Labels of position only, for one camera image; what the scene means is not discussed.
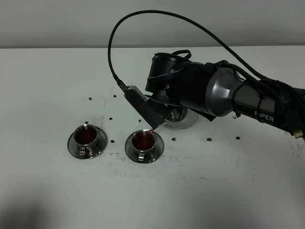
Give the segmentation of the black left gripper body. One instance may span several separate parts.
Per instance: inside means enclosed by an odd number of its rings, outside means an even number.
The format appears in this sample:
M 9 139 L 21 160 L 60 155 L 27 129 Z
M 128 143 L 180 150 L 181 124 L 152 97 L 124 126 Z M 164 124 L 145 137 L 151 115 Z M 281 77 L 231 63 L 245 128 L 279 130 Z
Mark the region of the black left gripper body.
M 190 52 L 156 53 L 145 90 L 154 102 L 186 107 L 214 120 L 205 105 L 207 85 L 214 74 L 214 64 L 190 61 Z

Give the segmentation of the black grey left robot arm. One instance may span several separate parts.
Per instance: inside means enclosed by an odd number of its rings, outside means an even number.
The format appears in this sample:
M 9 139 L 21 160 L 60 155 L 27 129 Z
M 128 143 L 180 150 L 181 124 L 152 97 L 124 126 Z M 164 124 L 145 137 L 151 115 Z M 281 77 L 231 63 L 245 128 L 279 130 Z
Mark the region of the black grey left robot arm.
M 305 92 L 281 81 L 257 80 L 227 61 L 199 63 L 177 52 L 155 54 L 146 91 L 159 103 L 186 107 L 214 120 L 235 112 L 305 136 Z

